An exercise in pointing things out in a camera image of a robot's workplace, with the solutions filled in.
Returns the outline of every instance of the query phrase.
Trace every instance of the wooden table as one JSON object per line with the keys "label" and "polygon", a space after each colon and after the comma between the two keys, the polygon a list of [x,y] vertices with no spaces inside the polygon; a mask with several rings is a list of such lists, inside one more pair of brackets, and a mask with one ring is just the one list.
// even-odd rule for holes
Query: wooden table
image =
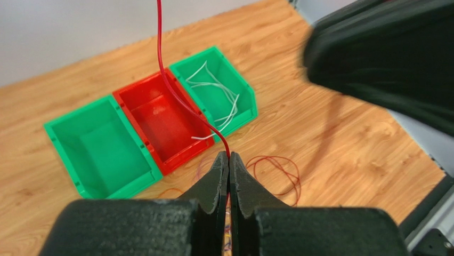
{"label": "wooden table", "polygon": [[[167,32],[164,62],[218,45],[256,92],[259,117],[228,137],[245,162],[291,158],[302,177],[298,206],[379,207],[400,222],[444,174],[385,109],[305,79],[310,30],[286,0],[262,1]],[[156,71],[153,37],[0,89],[0,255],[37,254],[59,212],[80,198],[43,123]],[[200,161],[220,150],[218,143],[138,198],[188,189]],[[271,192],[288,189],[271,164],[257,170]],[[295,194],[281,199],[291,204]]]}

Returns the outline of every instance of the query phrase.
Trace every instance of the green bin containing white cable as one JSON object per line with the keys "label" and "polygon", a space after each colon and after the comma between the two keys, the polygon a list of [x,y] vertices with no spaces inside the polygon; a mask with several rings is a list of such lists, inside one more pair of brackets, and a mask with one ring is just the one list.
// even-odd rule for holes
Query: green bin containing white cable
{"label": "green bin containing white cable", "polygon": [[[225,137],[258,116],[254,90],[213,46],[170,66],[211,125]],[[220,141],[214,135],[215,142]]]}

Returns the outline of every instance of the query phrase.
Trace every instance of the green bin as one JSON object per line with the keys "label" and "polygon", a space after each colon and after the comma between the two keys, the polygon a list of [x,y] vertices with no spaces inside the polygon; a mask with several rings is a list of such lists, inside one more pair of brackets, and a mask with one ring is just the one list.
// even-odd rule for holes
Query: green bin
{"label": "green bin", "polygon": [[[254,90],[215,46],[171,65],[170,69],[172,73],[191,95],[198,107],[204,112],[211,125],[216,127],[218,123],[215,123],[215,120],[229,115],[232,109],[232,103],[228,101],[224,91],[218,87],[200,86],[192,88],[192,85],[186,81],[186,79],[194,74],[205,61],[207,62],[209,71],[219,80],[219,82],[233,93],[240,94],[237,101],[238,112],[230,124],[221,132],[222,135],[228,136],[258,116]],[[197,73],[191,81],[216,82],[207,72],[204,72],[204,70]],[[214,140],[216,142],[220,141],[219,136],[214,136]]]}
{"label": "green bin", "polygon": [[130,198],[163,177],[112,95],[44,128],[83,198]]}

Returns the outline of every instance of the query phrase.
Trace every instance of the blurry black object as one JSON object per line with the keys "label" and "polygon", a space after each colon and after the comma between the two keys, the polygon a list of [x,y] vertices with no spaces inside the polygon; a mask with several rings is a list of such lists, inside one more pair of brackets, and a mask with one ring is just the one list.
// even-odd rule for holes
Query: blurry black object
{"label": "blurry black object", "polygon": [[454,1],[357,1],[314,27],[313,83],[454,135]]}
{"label": "blurry black object", "polygon": [[210,171],[175,200],[79,200],[58,217],[41,256],[221,255],[227,196],[232,255],[404,256],[382,210],[291,208],[219,153]]}

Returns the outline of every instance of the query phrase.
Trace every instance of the empty green bin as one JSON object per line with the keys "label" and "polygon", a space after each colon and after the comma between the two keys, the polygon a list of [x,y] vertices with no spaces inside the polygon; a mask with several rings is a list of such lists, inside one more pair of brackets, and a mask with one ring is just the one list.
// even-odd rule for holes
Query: empty green bin
{"label": "empty green bin", "polygon": [[[171,65],[172,73],[204,112],[211,125],[216,127],[219,122],[215,122],[215,120],[229,115],[232,103],[227,99],[224,91],[218,87],[191,87],[194,85],[186,81],[187,78],[202,67],[205,61],[208,70],[219,82],[233,93],[240,94],[237,101],[238,112],[230,124],[221,132],[222,135],[228,136],[258,116],[254,90],[215,46]],[[191,78],[190,81],[216,83],[204,69]],[[217,135],[214,136],[214,139],[216,142],[220,141]]]}
{"label": "empty green bin", "polygon": [[163,177],[111,95],[44,129],[83,198],[130,198]]}

